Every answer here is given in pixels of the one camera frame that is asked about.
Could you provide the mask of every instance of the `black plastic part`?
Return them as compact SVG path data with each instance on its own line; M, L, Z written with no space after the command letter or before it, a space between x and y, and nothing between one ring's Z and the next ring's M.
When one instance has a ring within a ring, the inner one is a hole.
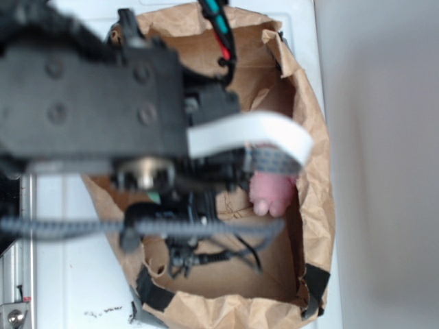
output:
M171 303L175 294L156 286L146 267L143 267L137 278L137 293L140 300L154 310L163 312Z
M309 319L316 312L319 316L322 314L320 305L324 291L328 286L329 277L331 274L318 267L306 264L307 272L305 274L305 281L309 290L309 304L308 308L302 313L303 319Z
M130 287L130 292L133 298L132 301L132 314L130 316L130 324L134 322L134 320L143 322L145 324L150 324L152 326L156 326L157 328L168 328L161 320L155 317L153 314L143 310L142 301L137 296L136 292L132 287Z
M10 180L0 173L0 215L20 213L20 180ZM13 236L0 232L0 256L15 241Z

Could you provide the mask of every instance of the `pink toy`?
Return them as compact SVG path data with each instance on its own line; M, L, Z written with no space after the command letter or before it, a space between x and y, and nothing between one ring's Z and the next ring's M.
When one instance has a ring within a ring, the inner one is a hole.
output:
M256 215L282 216L291 204L297 175L283 176L256 171L250 180L250 201Z

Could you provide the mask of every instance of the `bolt head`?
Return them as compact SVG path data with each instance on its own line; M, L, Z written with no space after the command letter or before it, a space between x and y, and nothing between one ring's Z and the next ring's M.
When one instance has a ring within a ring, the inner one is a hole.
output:
M54 104L47 113L52 123L61 124L67 120L67 108L62 103Z
M21 324L23 324L24 319L25 319L24 314L19 310L13 310L8 315L8 321L13 328L18 328Z

